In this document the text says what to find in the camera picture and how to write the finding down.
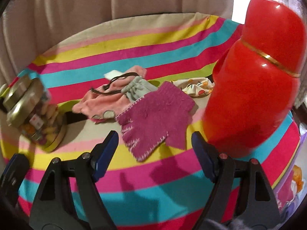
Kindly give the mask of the white patterned fabric pouch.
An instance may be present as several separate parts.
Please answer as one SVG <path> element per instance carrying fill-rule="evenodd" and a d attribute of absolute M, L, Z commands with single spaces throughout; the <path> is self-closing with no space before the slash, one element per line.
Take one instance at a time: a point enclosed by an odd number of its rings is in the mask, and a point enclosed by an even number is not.
<path fill-rule="evenodd" d="M 193 98 L 207 96 L 213 91 L 214 88 L 214 83 L 207 77 L 175 80 L 171 81 L 171 83 L 182 92 Z"/>

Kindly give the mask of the pink plush cloth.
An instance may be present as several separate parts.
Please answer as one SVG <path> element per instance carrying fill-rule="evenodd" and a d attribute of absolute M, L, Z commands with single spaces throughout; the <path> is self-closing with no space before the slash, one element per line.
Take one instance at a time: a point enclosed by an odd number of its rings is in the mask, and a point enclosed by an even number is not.
<path fill-rule="evenodd" d="M 91 88 L 81 101 L 72 107 L 73 113 L 83 114 L 95 124 L 116 118 L 131 105 L 131 101 L 121 90 L 134 78 L 145 78 L 146 73 L 146 69 L 135 65 L 122 75 L 111 79 L 109 83 Z"/>

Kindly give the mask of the glass jar with gold lid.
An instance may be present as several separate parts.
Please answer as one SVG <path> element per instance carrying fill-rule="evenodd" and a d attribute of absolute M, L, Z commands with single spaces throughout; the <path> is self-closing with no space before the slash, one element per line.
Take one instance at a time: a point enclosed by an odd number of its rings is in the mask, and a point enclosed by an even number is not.
<path fill-rule="evenodd" d="M 7 123 L 45 152 L 54 151 L 67 131 L 67 120 L 39 78 L 19 78 L 3 96 Z"/>

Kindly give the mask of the grey drawstring pouch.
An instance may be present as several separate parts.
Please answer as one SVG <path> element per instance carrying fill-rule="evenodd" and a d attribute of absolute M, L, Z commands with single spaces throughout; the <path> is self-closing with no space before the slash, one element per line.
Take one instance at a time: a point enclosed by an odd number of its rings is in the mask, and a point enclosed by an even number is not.
<path fill-rule="evenodd" d="M 104 90 L 109 89 L 111 84 L 114 83 L 115 81 L 123 80 L 131 76 L 133 76 L 134 79 L 120 90 L 101 92 L 101 91 L 98 91 L 97 89 L 91 88 L 91 92 L 95 94 L 106 95 L 106 96 L 110 96 L 114 94 L 124 94 L 131 102 L 135 102 L 136 100 L 140 99 L 144 95 L 158 90 L 156 86 L 152 85 L 147 80 L 143 79 L 136 72 L 128 72 L 120 76 L 116 76 L 112 78 L 108 84 L 103 85 L 102 87 L 104 88 Z"/>

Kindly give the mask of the beige curtain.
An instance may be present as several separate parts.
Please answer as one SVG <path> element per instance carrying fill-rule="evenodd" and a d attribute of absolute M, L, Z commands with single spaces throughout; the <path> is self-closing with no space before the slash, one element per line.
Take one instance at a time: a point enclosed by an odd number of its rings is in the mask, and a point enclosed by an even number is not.
<path fill-rule="evenodd" d="M 200 12 L 231 18 L 234 0 L 1 0 L 1 83 L 68 37 L 119 18 Z"/>

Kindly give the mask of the magenta knitted cloth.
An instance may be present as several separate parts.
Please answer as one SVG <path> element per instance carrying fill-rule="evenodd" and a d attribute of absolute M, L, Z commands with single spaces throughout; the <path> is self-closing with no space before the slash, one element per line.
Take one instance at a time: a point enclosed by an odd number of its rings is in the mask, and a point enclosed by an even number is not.
<path fill-rule="evenodd" d="M 122 140 L 133 157 L 146 160 L 161 143 L 186 149 L 186 131 L 191 123 L 194 100 L 171 82 L 165 81 L 116 117 Z"/>

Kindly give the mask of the red thermos jug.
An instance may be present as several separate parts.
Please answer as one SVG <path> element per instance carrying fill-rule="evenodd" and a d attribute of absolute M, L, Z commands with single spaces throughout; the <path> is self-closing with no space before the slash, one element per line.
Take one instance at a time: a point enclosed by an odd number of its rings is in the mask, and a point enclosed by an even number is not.
<path fill-rule="evenodd" d="M 306 25 L 287 6 L 251 0 L 242 35 L 213 68 L 203 115 L 207 141 L 232 157 L 251 153 L 294 104 L 306 53 Z"/>

